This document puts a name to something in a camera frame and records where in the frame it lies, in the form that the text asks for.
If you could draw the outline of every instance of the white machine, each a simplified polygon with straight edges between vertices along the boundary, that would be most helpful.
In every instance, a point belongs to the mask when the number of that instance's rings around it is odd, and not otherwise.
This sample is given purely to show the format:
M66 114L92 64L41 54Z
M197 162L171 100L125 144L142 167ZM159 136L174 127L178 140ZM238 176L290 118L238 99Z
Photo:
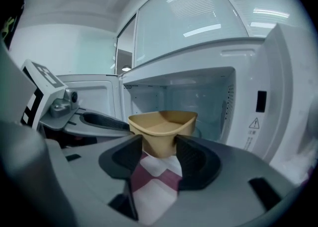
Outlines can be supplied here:
M176 138L182 167L178 199L153 226L194 226L198 221L201 226L223 227L270 224L264 213L279 210L290 198L316 156L318 53L314 36L298 28L277 25L265 40L226 39L192 46L122 76L69 75L54 80L47 68L33 66L29 70L37 75L31 77L42 80L36 84L44 95L33 128L39 122L76 135L83 130L98 136L95 128L105 136L112 133L110 127L80 119L89 108L122 123L132 114L151 111L198 113L192 137ZM78 93L82 110L71 106L54 117L49 106L72 100L64 95L66 90ZM76 129L82 123L86 128ZM14 134L18 128L6 129ZM56 178L68 199L73 211L68 216L74 214L75 226L137 226L129 178L141 156L141 137L114 137L118 139L64 150L55 141L43 143L38 135L26 137L48 149L32 161L51 163L43 169ZM24 165L19 166L23 173ZM52 188L44 187L45 194L53 193L47 189Z

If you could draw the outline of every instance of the tan bowl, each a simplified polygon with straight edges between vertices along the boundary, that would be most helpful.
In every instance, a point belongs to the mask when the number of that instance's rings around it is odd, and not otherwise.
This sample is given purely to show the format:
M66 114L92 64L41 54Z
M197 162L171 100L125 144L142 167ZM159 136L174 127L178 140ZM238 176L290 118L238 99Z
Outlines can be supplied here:
M189 111L156 111L128 118L130 131L143 136L143 150L157 158L176 153L174 137L191 135L198 114Z

